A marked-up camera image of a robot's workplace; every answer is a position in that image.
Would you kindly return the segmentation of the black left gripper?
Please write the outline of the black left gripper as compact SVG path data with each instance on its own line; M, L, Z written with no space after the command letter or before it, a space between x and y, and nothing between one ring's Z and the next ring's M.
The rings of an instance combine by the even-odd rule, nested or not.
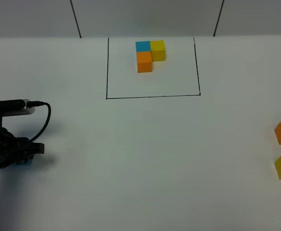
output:
M12 166L14 163L23 164L28 160L33 160L35 154L44 154L45 145L43 143L31 143L24 148L24 151L8 152L10 149L21 147L28 141L28 138L18 138L10 133L7 129L2 128L0 131L0 168ZM25 158L17 154L29 155Z

